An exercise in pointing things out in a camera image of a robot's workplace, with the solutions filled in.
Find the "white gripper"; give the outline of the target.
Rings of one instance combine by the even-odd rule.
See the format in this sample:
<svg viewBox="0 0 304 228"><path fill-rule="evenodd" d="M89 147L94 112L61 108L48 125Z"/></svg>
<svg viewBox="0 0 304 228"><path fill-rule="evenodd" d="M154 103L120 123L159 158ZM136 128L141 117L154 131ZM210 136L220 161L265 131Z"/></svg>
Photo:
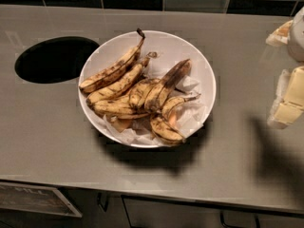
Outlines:
<svg viewBox="0 0 304 228"><path fill-rule="evenodd" d="M304 62L304 7L290 20L267 38L272 47L288 44L290 55L298 62ZM292 125L304 113L304 66L293 71L284 69L279 76L275 100L267 124L276 129Z"/></svg>

